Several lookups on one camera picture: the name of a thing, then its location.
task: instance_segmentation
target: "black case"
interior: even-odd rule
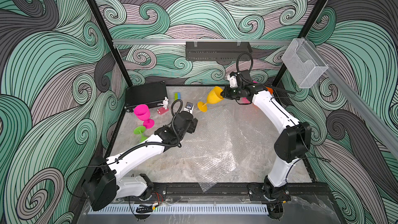
[[[167,97],[165,82],[127,87],[125,100],[126,112],[133,112],[134,108],[141,104],[146,104],[149,108],[159,107],[162,105],[165,97]]]

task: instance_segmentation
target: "table surface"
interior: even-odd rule
[[[174,101],[175,92],[181,93],[184,106],[187,101],[195,104],[193,115],[198,118],[196,131],[185,135],[181,148],[168,149],[146,160],[130,171],[126,177],[145,173],[153,182],[239,183],[264,180],[276,158],[273,144],[279,134],[275,126],[253,104],[239,106],[235,101],[227,99],[215,105],[208,105],[207,113],[200,112],[196,105],[199,101],[206,101],[207,94],[212,88],[167,87],[169,107]],[[170,111],[159,115],[157,108],[152,108],[150,112],[155,126],[146,130],[145,136],[150,136],[159,127],[168,124],[172,118]],[[231,114],[235,118],[223,121],[223,118]],[[121,153],[138,144],[141,137],[133,134],[133,130],[140,125],[142,121],[134,113],[125,114],[111,155]],[[224,129],[231,130],[231,126],[233,133],[225,132]],[[288,176],[288,182],[311,182],[302,161],[296,163]]]

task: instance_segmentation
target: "orange object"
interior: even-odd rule
[[[270,94],[273,94],[272,88],[266,87]]]
[[[214,87],[209,94],[207,95],[207,102],[198,102],[197,107],[199,110],[202,112],[207,111],[207,104],[216,104],[220,101],[222,101],[224,98],[221,96],[222,88],[221,87]]]

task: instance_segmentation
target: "wave pattern backdrop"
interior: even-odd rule
[[[92,19],[86,0],[0,0],[2,223],[77,221],[65,178],[102,155],[124,104]],[[75,194],[82,173],[68,182]]]
[[[328,0],[307,38],[398,136],[398,0]],[[287,72],[281,83],[296,91],[286,110],[311,123],[310,159],[331,187],[348,223],[398,221],[398,161],[333,82],[323,75],[299,89]]]
[[[316,1],[96,0],[113,38],[163,39],[291,39]],[[308,38],[398,134],[396,4],[329,0]],[[254,47],[252,76],[271,80],[285,49]],[[119,50],[134,84],[225,84],[234,67],[234,62],[188,62],[183,46]],[[286,109],[313,126],[312,152],[332,161],[311,160],[311,165],[318,180],[329,183],[346,220],[395,223],[398,163],[383,140],[326,76],[311,89],[298,89],[288,73],[282,83],[297,91],[283,99]],[[0,0],[5,223],[76,221],[79,199],[67,193],[65,177],[107,148],[125,87],[85,0]],[[74,189],[81,175],[77,172],[68,187]]]

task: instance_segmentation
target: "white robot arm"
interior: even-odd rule
[[[230,85],[225,86],[221,96],[234,100],[246,97],[264,112],[280,134],[274,145],[277,154],[274,165],[264,180],[264,195],[269,200],[283,197],[291,167],[309,150],[311,126],[289,114],[266,86],[252,82],[248,70],[232,72],[227,78]]]
[[[270,201],[281,200],[281,197],[286,196],[284,192],[287,174],[309,149],[311,126],[290,115],[264,85],[250,82],[247,70],[239,74],[233,72],[228,79],[230,85],[225,87],[221,96],[236,100],[246,97],[264,112],[280,133],[274,145],[277,156],[271,172],[264,180],[263,191]],[[172,127],[174,126],[176,131],[172,127],[163,126],[144,143],[123,153],[106,159],[93,159],[90,165],[97,167],[86,169],[82,188],[94,211],[102,209],[115,198],[136,196],[146,200],[151,196],[153,184],[145,174],[131,178],[123,176],[145,160],[177,146],[186,132],[194,132],[197,119],[192,116],[192,108],[193,104],[188,102],[182,112],[175,114]]]
[[[192,108],[193,104],[188,102],[182,112],[177,111],[173,115],[171,126],[162,126],[144,142],[123,153],[106,159],[95,157],[90,162],[81,186],[94,211],[104,208],[115,198],[136,196],[147,200],[151,197],[153,183],[145,174],[123,176],[145,160],[179,146],[187,132],[195,132],[197,119],[192,115]]]

